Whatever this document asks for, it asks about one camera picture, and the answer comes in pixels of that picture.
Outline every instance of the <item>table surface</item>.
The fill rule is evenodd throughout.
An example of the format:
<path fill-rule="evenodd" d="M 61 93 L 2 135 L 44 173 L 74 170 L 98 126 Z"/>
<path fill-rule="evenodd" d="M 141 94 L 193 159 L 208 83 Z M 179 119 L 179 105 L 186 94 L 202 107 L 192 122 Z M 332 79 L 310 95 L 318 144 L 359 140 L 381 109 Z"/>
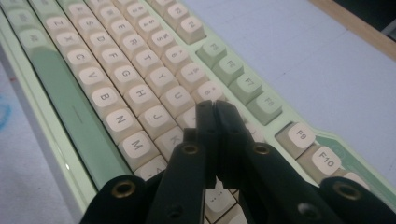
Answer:
<path fill-rule="evenodd" d="M 306 0 L 184 2 L 310 125 L 341 136 L 396 186 L 395 61 Z M 4 67 L 0 58 L 0 222 L 75 223 Z"/>

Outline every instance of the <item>spacebar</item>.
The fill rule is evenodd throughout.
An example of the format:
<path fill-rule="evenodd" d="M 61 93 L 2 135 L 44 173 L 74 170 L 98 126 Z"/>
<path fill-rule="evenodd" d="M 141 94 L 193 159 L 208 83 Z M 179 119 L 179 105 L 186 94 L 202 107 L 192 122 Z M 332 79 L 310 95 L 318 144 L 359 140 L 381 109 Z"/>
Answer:
<path fill-rule="evenodd" d="M 59 52 L 38 49 L 30 61 L 95 186 L 100 189 L 116 176 L 131 175 Z"/>

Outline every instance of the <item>keyboard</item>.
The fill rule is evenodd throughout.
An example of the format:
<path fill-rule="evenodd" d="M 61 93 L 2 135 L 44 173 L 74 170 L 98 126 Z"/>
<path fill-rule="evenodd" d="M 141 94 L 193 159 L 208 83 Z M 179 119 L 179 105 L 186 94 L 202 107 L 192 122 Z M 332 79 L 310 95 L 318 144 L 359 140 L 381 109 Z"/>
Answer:
<path fill-rule="evenodd" d="M 310 127 L 182 1 L 0 0 L 0 43 L 83 212 L 109 179 L 166 168 L 194 106 L 237 106 L 308 182 L 340 175 L 395 210 L 394 188 L 338 136 Z M 219 182 L 205 221 L 243 223 Z"/>

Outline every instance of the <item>brown edge strip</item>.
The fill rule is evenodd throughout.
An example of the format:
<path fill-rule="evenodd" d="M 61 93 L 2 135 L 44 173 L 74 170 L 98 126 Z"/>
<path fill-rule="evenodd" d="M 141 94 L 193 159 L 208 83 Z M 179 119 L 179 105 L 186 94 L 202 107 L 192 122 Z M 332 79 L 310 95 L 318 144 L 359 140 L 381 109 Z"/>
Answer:
<path fill-rule="evenodd" d="M 344 25 L 348 30 L 360 36 L 366 42 L 388 55 L 396 62 L 396 42 L 383 35 L 371 25 L 341 7 L 333 0 L 309 0 L 313 5 Z"/>

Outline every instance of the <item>blue marker drawing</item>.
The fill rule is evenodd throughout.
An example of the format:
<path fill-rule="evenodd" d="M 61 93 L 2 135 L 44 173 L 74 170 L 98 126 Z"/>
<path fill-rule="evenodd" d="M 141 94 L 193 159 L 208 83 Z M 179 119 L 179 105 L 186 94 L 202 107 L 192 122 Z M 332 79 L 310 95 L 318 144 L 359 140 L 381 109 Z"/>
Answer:
<path fill-rule="evenodd" d="M 0 131 L 6 127 L 6 124 L 11 116 L 10 105 L 0 105 Z"/>

